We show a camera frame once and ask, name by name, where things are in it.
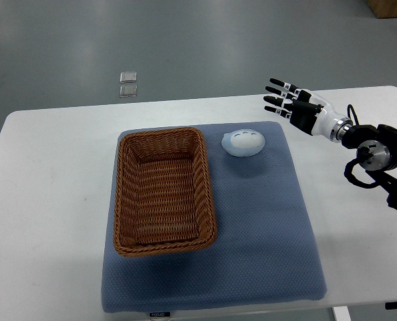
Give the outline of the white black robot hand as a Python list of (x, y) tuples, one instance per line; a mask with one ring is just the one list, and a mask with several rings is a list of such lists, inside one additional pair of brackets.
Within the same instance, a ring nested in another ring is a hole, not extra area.
[(289, 118), (290, 124), (311, 136), (342, 136), (342, 129), (348, 127), (348, 117), (337, 113), (332, 104), (321, 96), (312, 94), (309, 90), (298, 89), (297, 86), (282, 80), (270, 78), (269, 81), (282, 88), (266, 86), (265, 89), (270, 94), (289, 99), (264, 96), (264, 101), (274, 106), (292, 105), (291, 111), (265, 106), (266, 111)]

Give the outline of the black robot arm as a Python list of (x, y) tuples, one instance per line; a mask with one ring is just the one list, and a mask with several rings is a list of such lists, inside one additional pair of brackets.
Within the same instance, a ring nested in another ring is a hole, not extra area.
[(288, 119), (310, 136), (323, 136), (356, 150), (355, 158), (345, 166), (345, 178), (363, 189), (382, 187), (388, 206), (397, 210), (396, 128), (360, 124), (352, 105), (339, 114), (325, 98), (282, 80), (271, 78), (265, 89), (266, 111)]

